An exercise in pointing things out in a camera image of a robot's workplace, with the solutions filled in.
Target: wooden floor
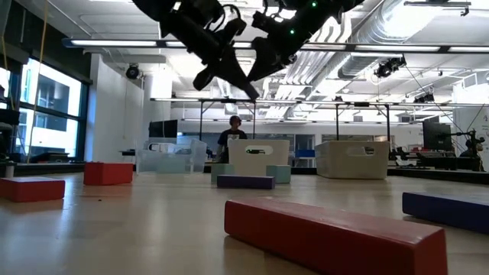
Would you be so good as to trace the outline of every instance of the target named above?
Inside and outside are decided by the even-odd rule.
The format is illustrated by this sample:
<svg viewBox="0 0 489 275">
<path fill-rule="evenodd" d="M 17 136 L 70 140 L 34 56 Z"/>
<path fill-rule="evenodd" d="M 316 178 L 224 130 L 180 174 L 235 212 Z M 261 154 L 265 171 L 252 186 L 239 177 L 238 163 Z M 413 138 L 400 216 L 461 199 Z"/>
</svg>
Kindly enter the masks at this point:
<svg viewBox="0 0 489 275">
<path fill-rule="evenodd" d="M 0 200 L 0 274 L 313 274 L 223 231 L 224 204 L 243 196 L 409 219 L 403 191 L 478 196 L 489 187 L 390 177 L 386 181 L 293 176 L 273 191 L 216 189 L 209 174 L 139 176 L 132 185 L 66 180 L 63 201 Z M 489 235 L 447 228 L 450 274 L 489 274 Z"/>
</svg>

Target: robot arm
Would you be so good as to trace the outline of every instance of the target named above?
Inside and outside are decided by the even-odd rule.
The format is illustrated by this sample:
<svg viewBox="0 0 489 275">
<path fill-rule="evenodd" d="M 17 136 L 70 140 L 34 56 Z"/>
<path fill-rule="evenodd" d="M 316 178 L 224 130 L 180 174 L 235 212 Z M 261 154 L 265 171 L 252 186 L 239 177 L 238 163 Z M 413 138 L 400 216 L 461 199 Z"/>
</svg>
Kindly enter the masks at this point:
<svg viewBox="0 0 489 275">
<path fill-rule="evenodd" d="M 330 18 L 341 23 L 347 12 L 364 0 L 278 0 L 281 8 L 297 10 L 290 20 L 276 22 L 272 17 L 257 11 L 251 26 L 268 33 L 267 38 L 256 37 L 251 46 L 257 59 L 248 75 L 255 81 L 284 69 L 296 61 L 296 52 L 309 41 Z"/>
<path fill-rule="evenodd" d="M 259 94 L 250 84 L 295 62 L 296 52 L 320 29 L 330 17 L 341 20 L 364 0 L 275 0 L 280 8 L 297 10 L 290 20 L 276 22 L 257 11 L 252 26 L 268 33 L 266 38 L 256 37 L 251 45 L 257 52 L 256 61 L 246 77 L 239 66 L 233 48 L 234 39 L 241 35 L 246 23 L 234 5 L 221 5 L 218 0 L 182 0 L 178 10 L 176 0 L 132 0 L 147 16 L 160 23 L 161 36 L 172 34 L 194 53 L 207 67 L 200 72 L 193 86 L 206 87 L 217 76 L 242 89 L 250 99 Z M 211 23 L 225 16 L 224 7 L 230 7 L 238 18 L 230 20 L 220 31 L 209 30 Z"/>
<path fill-rule="evenodd" d="M 172 34 L 194 53 L 207 67 L 193 81 L 197 90 L 204 89 L 217 76 L 242 89 L 250 99 L 259 95 L 246 80 L 236 59 L 233 48 L 235 36 L 241 35 L 246 23 L 241 20 L 234 5 L 221 5 L 217 0 L 183 0 L 178 10 L 173 7 L 176 0 L 133 0 L 147 16 L 160 23 L 161 37 Z M 211 31 L 209 25 L 225 16 L 224 7 L 238 13 L 220 31 Z"/>
</svg>

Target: black equipment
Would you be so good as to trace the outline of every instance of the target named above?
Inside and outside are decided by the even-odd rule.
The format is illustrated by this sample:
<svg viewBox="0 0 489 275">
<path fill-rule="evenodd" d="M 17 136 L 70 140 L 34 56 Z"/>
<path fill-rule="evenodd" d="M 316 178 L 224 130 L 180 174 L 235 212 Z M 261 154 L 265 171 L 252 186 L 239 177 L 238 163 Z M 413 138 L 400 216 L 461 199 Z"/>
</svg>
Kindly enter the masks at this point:
<svg viewBox="0 0 489 275">
<path fill-rule="evenodd" d="M 252 26 L 268 33 L 267 38 L 256 37 L 251 46 L 257 51 L 257 58 L 250 74 L 246 77 L 236 58 L 233 48 L 235 36 L 242 34 L 246 23 L 241 19 L 239 9 L 234 5 L 221 5 L 217 0 L 182 0 L 178 10 L 173 7 L 176 0 L 132 0 L 151 19 L 160 23 L 161 37 L 172 34 L 194 53 L 207 67 L 193 81 L 197 90 L 202 90 L 217 76 L 242 89 L 255 100 L 259 94 L 250 81 L 259 80 L 278 72 L 295 62 L 296 52 L 308 42 L 330 17 L 341 22 L 343 12 L 347 12 L 364 0 L 275 0 L 279 3 L 279 13 L 283 9 L 296 10 L 292 19 L 275 21 L 266 12 L 257 11 Z M 224 22 L 224 8 L 230 8 L 238 18 L 230 20 L 223 29 L 217 29 Z M 218 27 L 210 29 L 210 24 Z"/>
<path fill-rule="evenodd" d="M 45 152 L 31 158 L 32 163 L 69 163 L 68 153 Z"/>
<path fill-rule="evenodd" d="M 267 38 L 256 37 L 251 47 L 257 59 L 248 75 L 256 81 L 278 72 L 296 61 L 296 52 L 309 41 L 330 18 L 341 23 L 342 14 L 364 0 L 276 0 L 282 9 L 297 10 L 293 18 L 275 21 L 263 12 L 255 12 L 251 26 L 268 33 Z"/>
<path fill-rule="evenodd" d="M 176 0 L 133 0 L 134 4 L 151 19 L 160 23 L 161 37 L 172 34 L 194 53 L 207 67 L 193 81 L 197 90 L 204 89 L 217 76 L 242 89 L 256 99 L 259 94 L 246 80 L 233 48 L 235 36 L 241 35 L 246 23 L 234 5 L 221 5 L 217 0 L 184 0 L 178 10 L 173 7 Z M 238 18 L 230 20 L 217 31 L 210 24 L 225 16 L 229 7 Z"/>
<path fill-rule="evenodd" d="M 379 63 L 379 67 L 374 71 L 374 75 L 378 78 L 386 78 L 405 65 L 407 63 L 404 56 L 401 58 L 390 58 L 387 62 Z"/>
<path fill-rule="evenodd" d="M 178 121 L 150 122 L 150 138 L 176 138 L 178 135 Z"/>
<path fill-rule="evenodd" d="M 141 75 L 141 71 L 139 70 L 139 65 L 131 64 L 129 65 L 128 70 L 125 72 L 125 75 L 129 79 L 138 79 Z"/>
<path fill-rule="evenodd" d="M 452 150 L 452 129 L 450 125 L 423 122 L 424 148 L 429 150 Z"/>
<path fill-rule="evenodd" d="M 476 138 L 476 131 L 452 133 L 449 125 L 423 122 L 424 148 L 430 150 L 452 150 L 452 136 L 469 136 L 473 157 L 456 157 L 452 152 L 422 152 L 418 153 L 419 166 L 441 169 L 482 171 L 481 158 L 478 156 L 477 144 L 485 142 L 483 137 Z"/>
</svg>

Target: cable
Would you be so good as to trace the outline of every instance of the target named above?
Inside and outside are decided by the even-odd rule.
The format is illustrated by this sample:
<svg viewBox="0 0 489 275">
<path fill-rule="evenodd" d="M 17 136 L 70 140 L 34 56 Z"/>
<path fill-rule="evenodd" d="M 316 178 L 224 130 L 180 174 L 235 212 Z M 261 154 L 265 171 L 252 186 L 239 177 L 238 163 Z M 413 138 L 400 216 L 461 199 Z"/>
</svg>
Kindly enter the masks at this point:
<svg viewBox="0 0 489 275">
<path fill-rule="evenodd" d="M 477 117 L 479 116 L 479 114 L 481 113 L 482 111 L 482 108 L 486 105 L 486 103 L 484 102 L 481 106 L 481 108 L 479 109 L 479 112 L 477 112 L 477 114 L 475 115 L 474 119 L 472 119 L 472 122 L 470 123 L 470 125 L 467 127 L 467 131 L 468 129 L 471 128 L 472 124 L 474 123 L 474 121 L 477 119 Z"/>
<path fill-rule="evenodd" d="M 416 81 L 416 83 L 418 83 L 418 86 L 421 88 L 421 90 L 422 90 L 423 92 L 426 92 L 426 90 L 423 88 L 423 86 L 421 85 L 421 83 L 419 83 L 418 79 L 416 79 L 416 77 L 413 75 L 413 73 L 411 73 L 410 68 L 408 68 L 407 66 L 405 66 L 405 67 L 406 67 L 406 70 L 407 70 L 408 72 L 410 72 L 410 75 L 413 77 L 414 81 Z M 444 110 L 443 110 L 443 109 L 442 109 L 442 108 L 441 108 L 441 107 L 440 107 L 438 104 L 436 104 L 436 102 L 433 102 L 433 103 L 435 104 L 435 106 L 436 106 L 438 109 L 440 109 L 440 111 L 442 111 L 442 113 L 443 113 L 443 114 L 444 114 L 444 115 L 445 115 L 445 116 L 446 116 L 446 117 L 447 117 L 447 118 L 448 118 L 448 119 L 449 119 L 449 120 L 450 120 L 450 121 L 453 123 L 453 125 L 454 125 L 454 126 L 455 126 L 455 127 L 456 127 L 456 128 L 459 130 L 459 131 L 460 131 L 460 132 L 464 132 L 464 131 L 463 131 L 463 130 L 462 130 L 462 129 L 461 129 L 461 128 L 460 128 L 460 127 L 459 127 L 459 126 L 458 126 L 458 125 L 457 125 L 457 124 L 454 122 L 454 121 L 453 121 L 453 119 L 451 119 L 451 118 L 448 116 L 448 114 L 447 114 L 447 113 L 446 113 L 446 112 L 445 112 L 445 111 L 444 111 Z"/>
<path fill-rule="evenodd" d="M 226 12 L 225 12 L 225 9 L 224 8 L 231 9 L 231 13 L 232 12 L 235 12 L 236 15 L 238 16 L 238 18 L 241 19 L 241 12 L 239 11 L 239 8 L 238 7 L 236 7 L 235 5 L 232 5 L 232 4 L 223 5 L 222 6 L 221 21 L 219 22 L 219 24 L 217 25 L 217 27 L 214 28 L 214 30 L 212 32 L 216 32 L 224 24 L 224 21 L 226 20 Z"/>
<path fill-rule="evenodd" d="M 48 0 L 44 1 L 44 26 L 43 26 L 43 35 L 40 40 L 40 55 L 39 55 L 39 71 L 37 73 L 40 74 L 40 67 L 42 66 L 43 63 L 43 55 L 44 55 L 44 42 L 46 41 L 46 29 L 47 29 L 47 9 L 49 7 L 49 2 Z M 31 154 L 32 154 L 32 136 L 34 133 L 34 125 L 36 123 L 36 112 L 37 112 L 37 100 L 39 98 L 39 77 L 37 78 L 37 85 L 36 85 L 36 96 L 34 97 L 34 114 L 32 118 L 32 126 L 31 126 L 31 136 L 29 137 L 29 153 L 28 153 L 28 164 L 31 162 Z"/>
</svg>

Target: computer monitor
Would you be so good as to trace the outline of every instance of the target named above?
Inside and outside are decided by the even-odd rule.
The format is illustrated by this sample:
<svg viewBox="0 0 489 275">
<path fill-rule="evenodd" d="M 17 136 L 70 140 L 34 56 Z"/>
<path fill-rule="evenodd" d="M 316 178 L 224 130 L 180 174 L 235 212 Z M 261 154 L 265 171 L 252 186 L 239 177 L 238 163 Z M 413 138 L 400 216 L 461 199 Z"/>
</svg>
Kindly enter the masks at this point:
<svg viewBox="0 0 489 275">
<path fill-rule="evenodd" d="M 150 138 L 176 138 L 178 134 L 178 121 L 150 122 Z"/>
<path fill-rule="evenodd" d="M 450 125 L 423 122 L 424 148 L 429 150 L 452 150 L 452 129 Z"/>
</svg>

